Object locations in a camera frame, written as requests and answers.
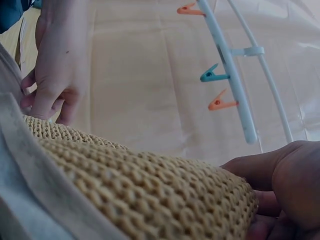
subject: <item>orange clothespin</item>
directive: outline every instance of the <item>orange clothespin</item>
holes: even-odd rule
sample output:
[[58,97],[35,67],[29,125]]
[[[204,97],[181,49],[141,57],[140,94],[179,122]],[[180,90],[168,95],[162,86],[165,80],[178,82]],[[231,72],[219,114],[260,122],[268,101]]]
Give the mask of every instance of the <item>orange clothespin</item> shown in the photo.
[[201,15],[201,16],[205,16],[205,14],[203,14],[202,11],[200,10],[193,10],[191,9],[191,7],[193,7],[196,3],[190,3],[187,5],[184,5],[180,8],[178,8],[177,13],[178,14],[189,14],[189,15]]
[[227,89],[223,90],[213,101],[209,104],[208,109],[210,111],[225,109],[237,106],[239,103],[237,101],[224,102],[221,97],[226,93]]

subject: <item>knit texture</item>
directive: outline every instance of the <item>knit texture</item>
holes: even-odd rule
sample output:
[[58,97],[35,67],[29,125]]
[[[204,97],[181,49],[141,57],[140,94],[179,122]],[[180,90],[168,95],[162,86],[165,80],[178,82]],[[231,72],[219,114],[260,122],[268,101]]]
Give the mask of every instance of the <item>knit texture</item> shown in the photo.
[[133,152],[24,116],[80,192],[133,240],[242,240],[257,209],[244,179],[198,160]]

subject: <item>sleeve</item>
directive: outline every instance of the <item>sleeve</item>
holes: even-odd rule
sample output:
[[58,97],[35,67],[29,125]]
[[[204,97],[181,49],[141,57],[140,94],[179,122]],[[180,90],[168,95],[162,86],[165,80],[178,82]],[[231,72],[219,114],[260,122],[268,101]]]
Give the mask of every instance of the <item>sleeve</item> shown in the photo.
[[31,0],[0,0],[0,34],[19,21]]

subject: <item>white plastic rod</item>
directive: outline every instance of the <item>white plastic rod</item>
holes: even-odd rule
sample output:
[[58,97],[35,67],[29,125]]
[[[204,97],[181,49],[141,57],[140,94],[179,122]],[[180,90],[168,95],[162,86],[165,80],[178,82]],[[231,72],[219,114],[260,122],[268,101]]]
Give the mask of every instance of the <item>white plastic rod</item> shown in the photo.
[[230,76],[228,80],[234,100],[238,102],[237,110],[242,124],[245,140],[248,144],[254,144],[258,140],[258,136],[247,96],[233,59],[232,51],[228,47],[223,32],[207,1],[196,0],[196,2],[204,14],[204,20],[219,51],[225,73]]
[[[241,15],[241,13],[238,11],[238,9],[237,9],[236,5],[234,4],[233,0],[227,0],[227,1],[229,2],[230,6],[233,9],[234,13],[236,14],[237,18],[239,19],[239,21],[240,21],[240,23],[241,23],[246,35],[248,36],[252,46],[253,47],[258,47],[258,43],[257,43],[253,33],[251,32],[250,28],[248,27],[248,25],[247,25],[245,19],[243,18],[243,16]],[[275,104],[276,104],[276,106],[278,108],[286,141],[287,141],[287,143],[291,143],[291,142],[293,142],[293,137],[292,137],[292,134],[291,134],[291,131],[290,131],[290,127],[289,127],[288,119],[287,119],[287,116],[286,116],[286,112],[285,112],[284,106],[283,106],[283,104],[281,102],[281,98],[280,98],[280,95],[278,93],[275,81],[274,81],[274,79],[272,77],[272,74],[271,74],[271,72],[269,70],[269,67],[268,67],[268,64],[266,62],[265,56],[264,55],[258,55],[257,57],[258,57],[259,62],[261,64],[261,66],[262,66],[262,69],[263,69],[263,72],[265,74],[265,77],[266,77],[266,79],[268,81],[269,87],[271,89],[272,95],[273,95],[274,100],[275,100]]]

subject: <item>hand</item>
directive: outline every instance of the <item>hand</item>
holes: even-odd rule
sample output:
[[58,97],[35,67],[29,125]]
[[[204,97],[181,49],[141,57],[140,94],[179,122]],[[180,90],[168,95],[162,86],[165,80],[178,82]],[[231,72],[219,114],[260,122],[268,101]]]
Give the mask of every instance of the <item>hand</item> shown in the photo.
[[89,82],[87,62],[87,18],[81,0],[43,0],[35,40],[35,68],[25,77],[23,89],[37,89],[21,100],[32,106],[30,115],[49,119],[62,106],[57,123],[68,125],[75,117]]
[[257,190],[248,240],[320,240],[320,142],[293,142],[221,167]]

